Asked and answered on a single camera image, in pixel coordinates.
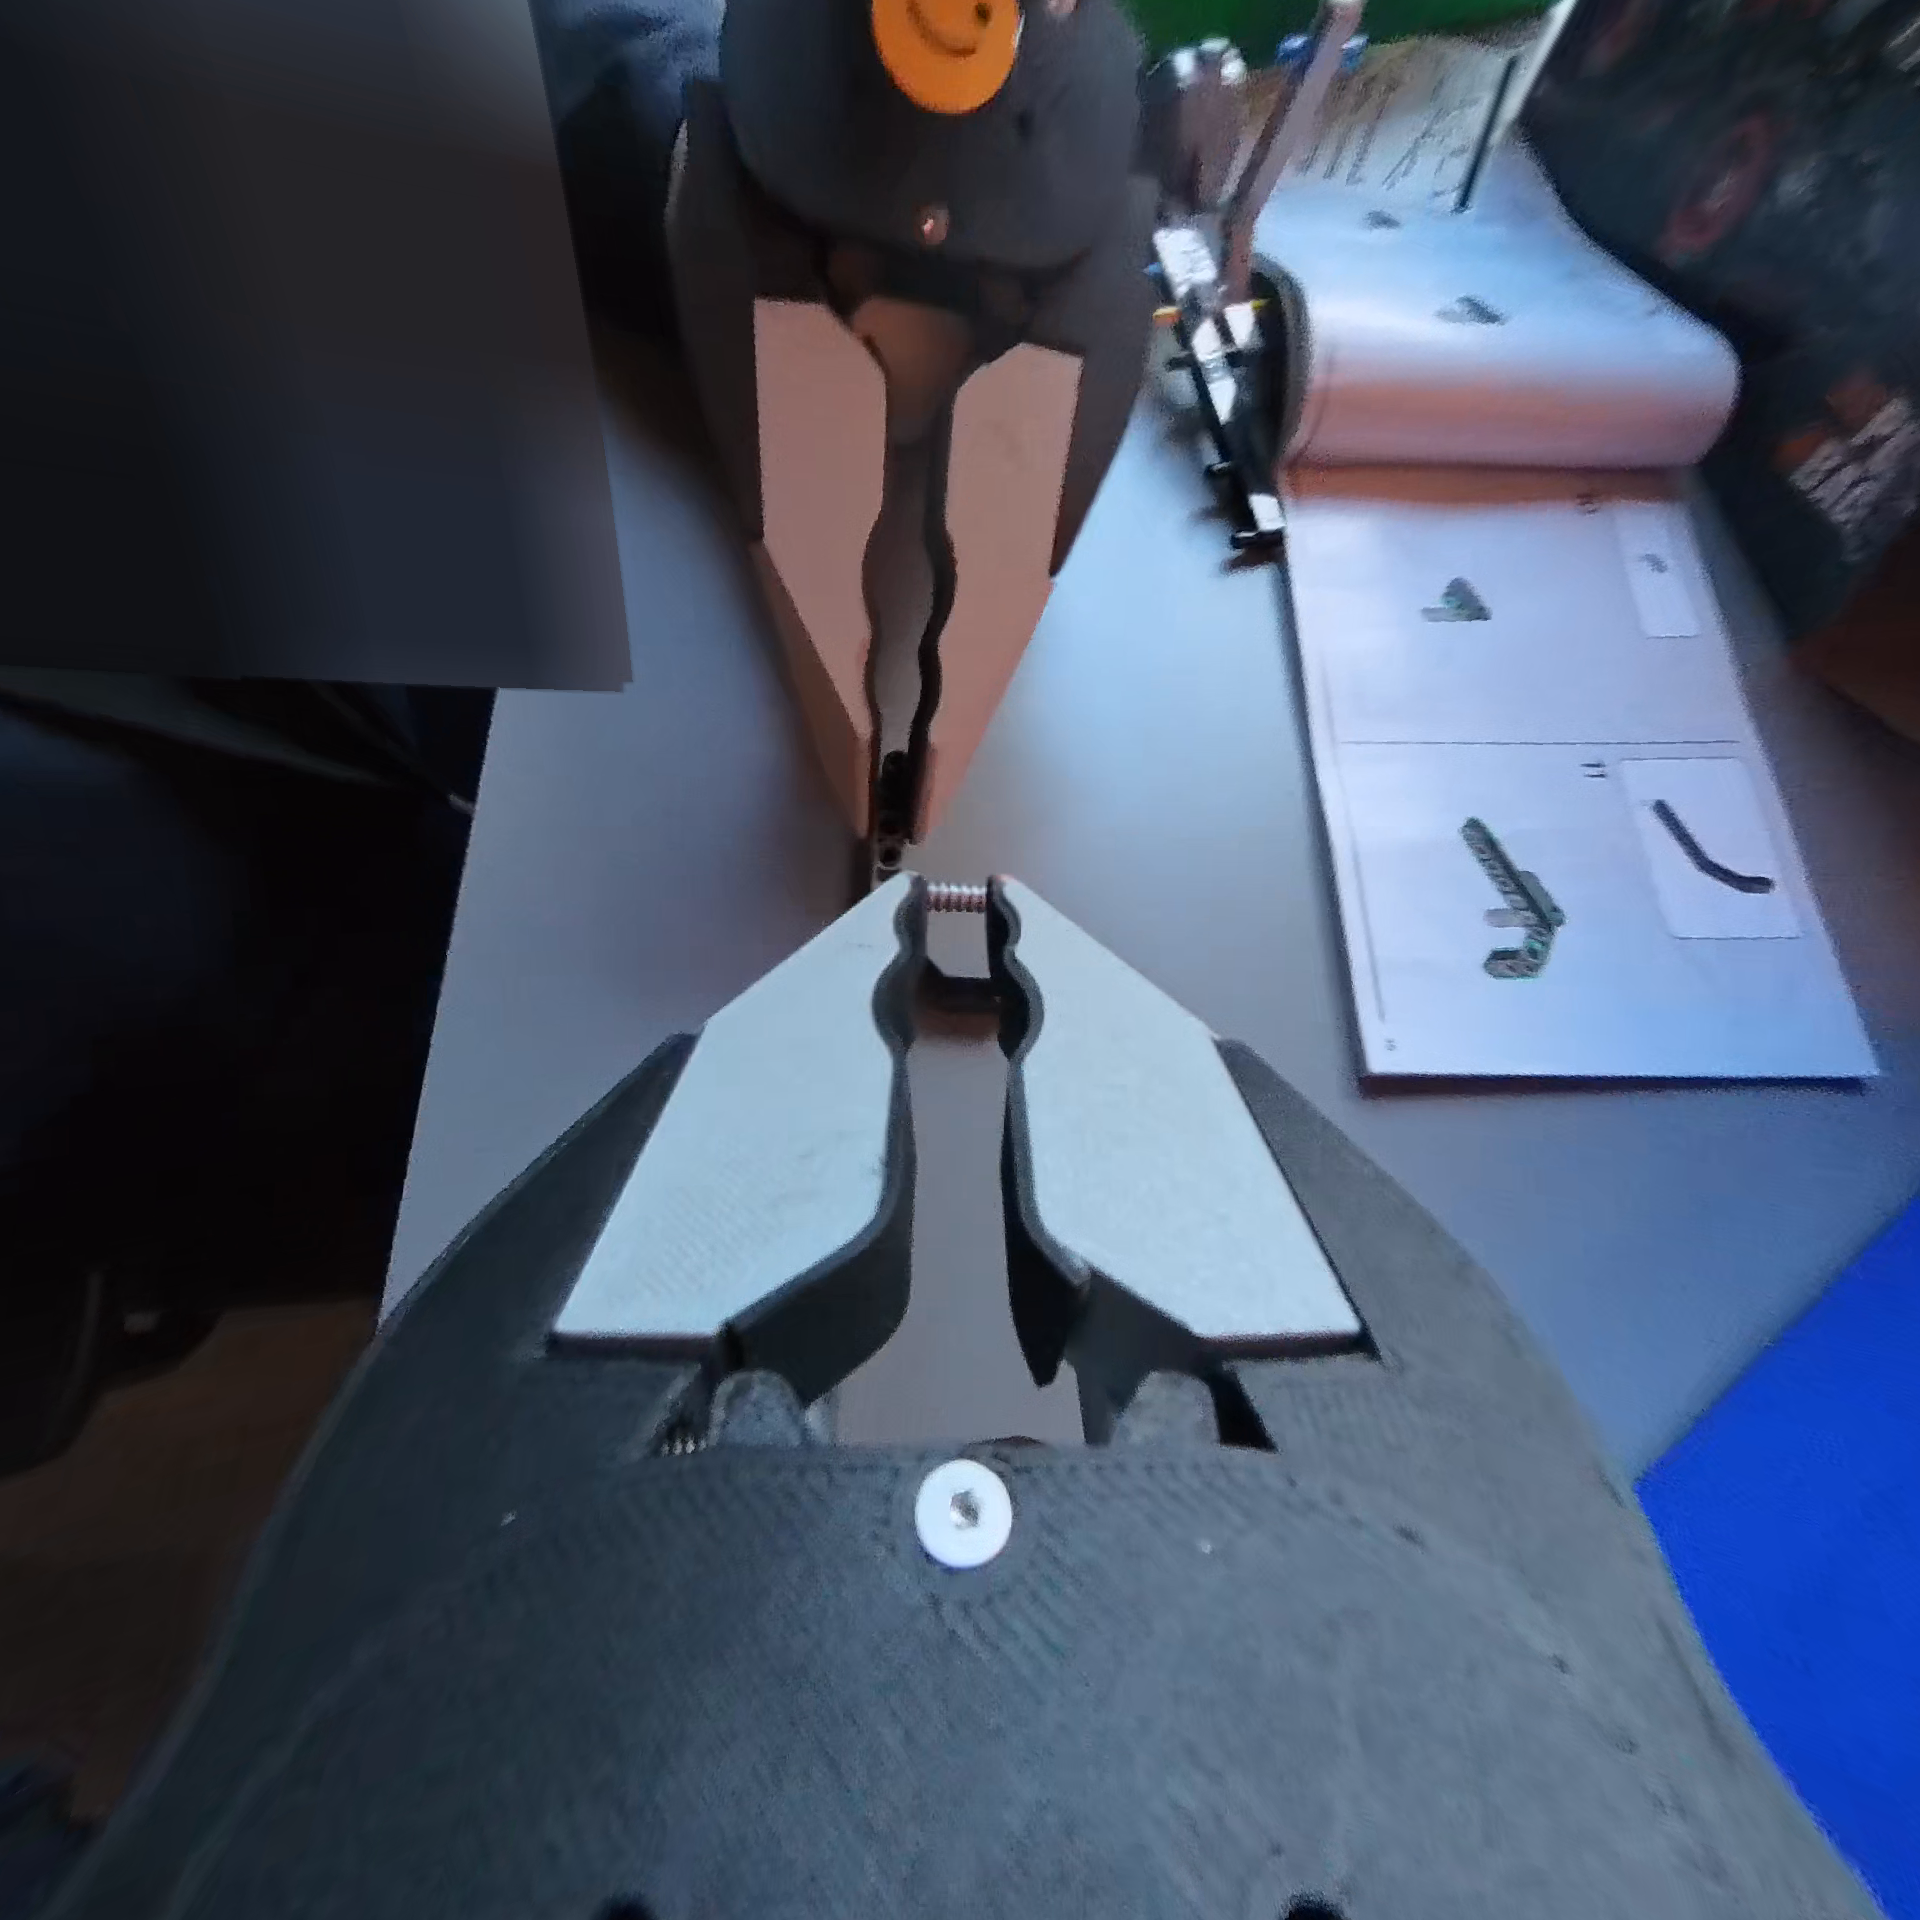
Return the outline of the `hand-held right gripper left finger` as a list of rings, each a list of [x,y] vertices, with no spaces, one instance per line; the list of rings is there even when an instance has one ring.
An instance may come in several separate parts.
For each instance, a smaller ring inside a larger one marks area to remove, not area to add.
[[[922,883],[896,875],[692,1040],[550,1328],[775,1373],[810,1406],[904,1319]]]

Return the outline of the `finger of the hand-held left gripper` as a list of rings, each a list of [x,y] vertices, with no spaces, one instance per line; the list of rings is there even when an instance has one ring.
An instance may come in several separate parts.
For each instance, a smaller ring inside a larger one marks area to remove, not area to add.
[[[864,883],[892,878],[883,835],[868,550],[886,467],[878,356],[829,303],[754,300],[758,535],[754,566],[783,674]]]
[[[908,744],[915,844],[952,802],[1046,611],[1082,366],[1071,352],[1014,344],[951,400]]]

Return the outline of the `partly built lego model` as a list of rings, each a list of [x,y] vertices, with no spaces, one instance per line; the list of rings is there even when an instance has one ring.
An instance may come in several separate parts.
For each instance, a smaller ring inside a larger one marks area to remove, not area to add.
[[[1174,342],[1166,371],[1190,381],[1211,448],[1206,479],[1232,514],[1239,559],[1266,559],[1284,542],[1290,322],[1266,315],[1275,286],[1258,275],[1258,218],[1318,131],[1360,20],[1360,3],[1318,4],[1261,72],[1232,42],[1202,39],[1143,77],[1143,144],[1159,183],[1152,277]]]

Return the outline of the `dark printed lego box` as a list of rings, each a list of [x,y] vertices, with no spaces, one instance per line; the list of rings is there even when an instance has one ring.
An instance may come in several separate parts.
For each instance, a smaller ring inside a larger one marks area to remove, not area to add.
[[[1703,472],[1816,632],[1916,523],[1918,4],[1578,4],[1523,127],[1583,232],[1734,350]]]

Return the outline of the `black lego beam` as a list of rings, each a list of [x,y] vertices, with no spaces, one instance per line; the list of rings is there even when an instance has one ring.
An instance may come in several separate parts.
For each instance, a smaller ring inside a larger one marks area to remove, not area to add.
[[[870,782],[870,819],[854,856],[858,891],[868,895],[893,879],[919,838],[922,760],[917,750],[890,750]]]

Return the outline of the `lego instruction booklet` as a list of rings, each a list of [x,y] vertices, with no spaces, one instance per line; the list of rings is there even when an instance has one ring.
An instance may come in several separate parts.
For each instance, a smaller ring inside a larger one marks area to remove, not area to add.
[[[1878,1071],[1686,475],[1739,373],[1516,132],[1570,14],[1335,59],[1254,238],[1360,1071]]]

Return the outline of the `blue box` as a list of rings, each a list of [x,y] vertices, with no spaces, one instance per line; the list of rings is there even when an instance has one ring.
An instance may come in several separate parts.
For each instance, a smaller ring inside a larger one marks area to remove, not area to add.
[[[1698,1637],[1885,1915],[1918,1915],[1918,1204],[1639,1478]]]

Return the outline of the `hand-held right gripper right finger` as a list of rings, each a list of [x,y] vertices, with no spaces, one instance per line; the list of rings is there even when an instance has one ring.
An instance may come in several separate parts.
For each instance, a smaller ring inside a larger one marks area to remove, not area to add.
[[[1014,1334],[1071,1372],[1114,1440],[1152,1376],[1196,1381],[1228,1434],[1239,1362],[1366,1350],[1366,1328],[1219,1035],[1021,879],[992,883]]]

